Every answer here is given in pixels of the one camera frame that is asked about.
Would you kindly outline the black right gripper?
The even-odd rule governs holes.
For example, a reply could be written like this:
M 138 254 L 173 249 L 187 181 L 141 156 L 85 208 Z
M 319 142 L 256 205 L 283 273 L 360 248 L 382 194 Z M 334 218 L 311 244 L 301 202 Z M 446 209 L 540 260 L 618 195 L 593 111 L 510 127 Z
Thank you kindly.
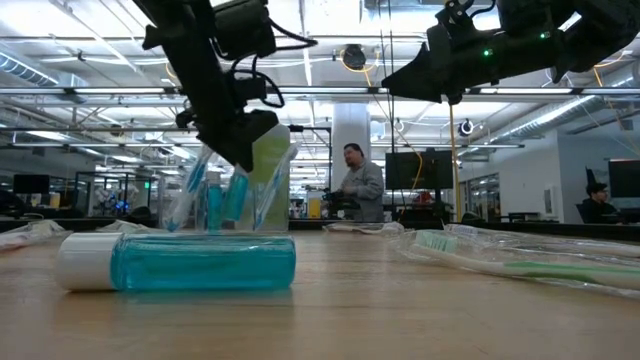
M 435 15 L 437 24 L 427 30 L 427 44 L 421 44 L 407 65 L 384 78 L 382 87 L 393 96 L 434 103 L 446 96 L 450 104 L 459 103 L 470 86 L 466 72 L 494 54 L 491 43 L 503 32 L 501 27 L 479 30 L 474 23 L 474 17 L 493 10 L 496 1 L 469 14 L 473 4 L 474 0 L 445 1 Z

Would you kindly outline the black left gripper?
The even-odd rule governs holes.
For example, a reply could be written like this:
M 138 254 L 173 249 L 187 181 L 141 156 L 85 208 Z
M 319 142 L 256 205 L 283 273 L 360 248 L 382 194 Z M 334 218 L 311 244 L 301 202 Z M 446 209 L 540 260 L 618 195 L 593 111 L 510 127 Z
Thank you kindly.
M 182 92 L 188 105 L 176 116 L 176 125 L 192 124 L 198 139 L 231 165 L 250 173 L 254 169 L 253 143 L 279 124 L 272 111 L 244 112 L 249 100 L 265 100 L 266 80 L 260 76 L 236 78 L 222 73 L 213 80 L 189 82 Z

